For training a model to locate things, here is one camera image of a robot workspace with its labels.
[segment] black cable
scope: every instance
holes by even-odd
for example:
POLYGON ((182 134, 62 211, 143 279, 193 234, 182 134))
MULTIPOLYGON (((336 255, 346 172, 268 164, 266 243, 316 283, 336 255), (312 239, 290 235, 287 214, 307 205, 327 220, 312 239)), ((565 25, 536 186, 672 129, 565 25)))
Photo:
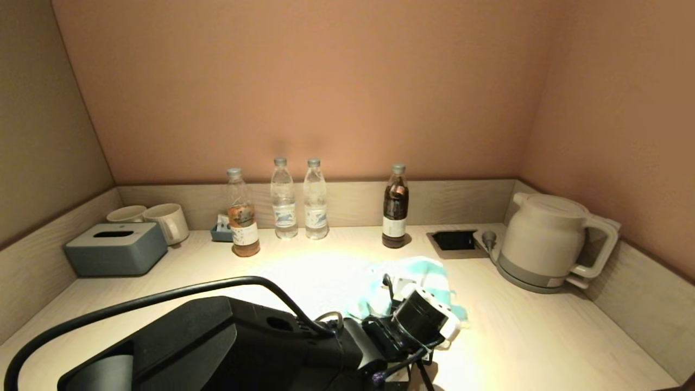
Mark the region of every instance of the black cable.
POLYGON ((423 383, 425 384, 425 388, 427 388, 427 391, 434 391, 434 385, 432 385, 430 375, 427 373, 427 371, 425 371, 423 361, 417 360, 415 364, 418 366, 418 369, 420 370, 420 376, 423 378, 423 383))
POLYGON ((274 282, 263 277, 247 276, 247 277, 235 277, 226 278, 224 280, 217 280, 211 282, 204 282, 202 284, 189 285, 187 287, 176 288, 170 291, 161 292, 158 294, 152 294, 150 296, 145 296, 137 298, 135 300, 127 301, 125 303, 120 303, 112 305, 110 307, 90 312, 88 314, 82 315, 75 319, 66 321, 57 326, 54 326, 43 333, 34 337, 33 340, 29 341, 28 344, 24 345, 15 357, 10 361, 10 365, 5 373, 5 391, 17 391, 17 384, 19 382, 19 371, 22 369, 22 365, 26 362, 29 356, 37 351, 41 346, 51 340, 60 337, 63 334, 69 333, 70 331, 76 330, 80 327, 87 326, 106 318, 114 317, 116 315, 123 314, 132 310, 138 310, 140 308, 148 307, 150 305, 164 303, 165 301, 174 300, 176 298, 181 298, 184 296, 190 296, 192 294, 198 294, 207 291, 213 291, 222 288, 237 287, 239 285, 260 285, 271 291, 275 296, 279 297, 283 303, 285 303, 294 313, 297 315, 301 321, 303 321, 311 330, 317 332, 317 334, 323 337, 334 337, 335 334, 332 330, 325 328, 323 325, 312 321, 297 304, 287 296, 287 294, 280 289, 274 282))
POLYGON ((434 348, 437 347, 440 343, 444 342, 444 340, 445 340, 445 338, 442 337, 441 335, 439 335, 439 338, 437 338, 436 340, 430 342, 429 344, 425 344, 425 346, 426 346, 427 348, 429 348, 429 349, 434 349, 434 348))
POLYGON ((376 388, 380 387, 381 384, 383 384, 384 381, 386 381, 386 379, 389 376, 391 376, 394 373, 400 371, 401 369, 409 366, 413 362, 420 360, 422 357, 425 357, 425 354, 427 354, 427 349, 424 347, 419 348, 419 350, 417 352, 415 352, 415 354, 410 356, 407 360, 405 360, 403 362, 399 362, 398 364, 396 364, 388 369, 385 369, 384 371, 380 371, 380 372, 373 374, 372 375, 372 383, 374 383, 374 386, 376 388))
POLYGON ((382 283, 389 288, 389 297, 391 297, 391 311, 393 311, 393 283, 391 282, 391 277, 388 274, 384 274, 382 278, 382 283))
MULTIPOLYGON (((338 318, 340 319, 340 324, 338 325, 338 330, 341 330, 343 328, 343 314, 341 314, 340 312, 336 312, 336 313, 338 314, 338 318)), ((327 313, 321 315, 320 317, 316 318, 316 321, 319 321, 319 320, 323 319, 324 317, 327 317, 331 314, 333 314, 333 312, 327 312, 327 313)), ((333 376, 333 379, 331 379, 331 381, 328 383, 328 385, 326 386, 326 388, 324 390, 332 390, 333 389, 333 383, 335 383, 341 377, 341 374, 343 373, 343 366, 345 365, 345 351, 343 349, 343 344, 341 344, 341 339, 338 336, 338 333, 335 334, 335 338, 336 338, 336 344, 338 345, 338 349, 340 349, 340 351, 341 351, 341 366, 340 366, 340 369, 336 372, 336 375, 333 376)))
POLYGON ((362 325, 364 326, 364 324, 369 323, 371 321, 378 321, 380 319, 388 319, 388 318, 389 317, 380 318, 380 317, 375 317, 374 315, 367 315, 364 319, 362 319, 362 325))

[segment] ceramic cup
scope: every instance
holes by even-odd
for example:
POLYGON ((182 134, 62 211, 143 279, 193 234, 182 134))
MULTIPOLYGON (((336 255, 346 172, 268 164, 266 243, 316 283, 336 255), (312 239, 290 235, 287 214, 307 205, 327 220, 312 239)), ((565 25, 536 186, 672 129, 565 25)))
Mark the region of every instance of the ceramic cup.
POLYGON ((106 215, 106 220, 110 223, 141 223, 144 220, 142 213, 147 210, 142 205, 133 205, 115 211, 106 215))
POLYGON ((188 237, 188 225, 179 204, 162 204, 151 207, 142 214, 146 221, 159 224, 169 246, 181 243, 188 237))

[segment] kettle base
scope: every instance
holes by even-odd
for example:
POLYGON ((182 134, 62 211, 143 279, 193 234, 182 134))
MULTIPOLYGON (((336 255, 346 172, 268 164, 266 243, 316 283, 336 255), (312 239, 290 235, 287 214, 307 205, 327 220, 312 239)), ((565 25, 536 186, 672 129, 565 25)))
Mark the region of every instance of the kettle base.
POLYGON ((511 282, 512 284, 516 285, 517 287, 524 288, 527 291, 535 292, 535 293, 540 293, 540 294, 552 294, 560 290, 562 286, 559 287, 553 287, 553 288, 547 288, 547 287, 537 287, 536 285, 531 285, 527 282, 523 282, 522 280, 519 280, 518 278, 512 276, 509 274, 506 270, 504 270, 499 262, 497 263, 497 271, 500 272, 502 277, 505 278, 505 280, 511 282))

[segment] cup handle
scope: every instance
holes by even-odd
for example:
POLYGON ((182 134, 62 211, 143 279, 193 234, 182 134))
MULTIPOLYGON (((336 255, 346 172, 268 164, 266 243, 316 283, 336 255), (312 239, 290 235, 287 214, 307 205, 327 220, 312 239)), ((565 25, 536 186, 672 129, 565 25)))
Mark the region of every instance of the cup handle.
POLYGON ((162 222, 164 223, 162 226, 164 227, 164 233, 166 234, 167 238, 169 238, 171 241, 179 240, 179 229, 176 224, 169 220, 162 220, 162 222))

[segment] kettle lid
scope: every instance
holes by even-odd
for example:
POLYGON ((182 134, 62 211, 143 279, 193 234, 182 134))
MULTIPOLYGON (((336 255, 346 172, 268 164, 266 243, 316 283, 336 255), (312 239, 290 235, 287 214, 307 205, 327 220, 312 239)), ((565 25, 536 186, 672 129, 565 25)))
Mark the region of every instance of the kettle lid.
POLYGON ((533 207, 539 212, 558 217, 583 218, 589 213, 589 210, 579 202, 546 194, 530 195, 524 202, 524 206, 526 205, 533 207))

